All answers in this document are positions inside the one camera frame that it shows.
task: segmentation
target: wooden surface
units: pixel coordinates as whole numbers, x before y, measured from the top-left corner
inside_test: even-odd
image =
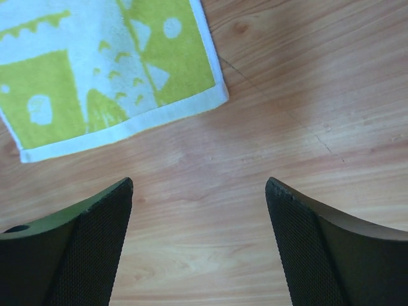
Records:
[[[269,176],[408,231],[408,2],[203,4],[222,107],[35,164],[0,126],[0,230],[134,180],[114,306],[290,305]]]

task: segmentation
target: wood grain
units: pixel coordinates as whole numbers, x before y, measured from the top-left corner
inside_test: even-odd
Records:
[[[269,176],[408,231],[408,2],[203,5],[222,107],[36,164],[0,126],[0,230],[134,180],[114,306],[290,305]]]

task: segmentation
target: black hole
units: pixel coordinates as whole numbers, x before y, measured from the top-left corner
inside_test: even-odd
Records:
[[[13,228],[9,228],[8,230],[5,231],[5,233],[15,233],[16,231],[24,231],[27,228],[30,228],[28,225],[17,225],[14,226]]]

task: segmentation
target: patterned cloth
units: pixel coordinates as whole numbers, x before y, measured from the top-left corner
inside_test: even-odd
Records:
[[[22,162],[227,99],[200,0],[0,0],[0,115]]]

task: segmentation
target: towel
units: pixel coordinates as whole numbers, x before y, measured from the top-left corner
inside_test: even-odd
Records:
[[[200,0],[0,0],[0,116],[23,163],[227,100]]]

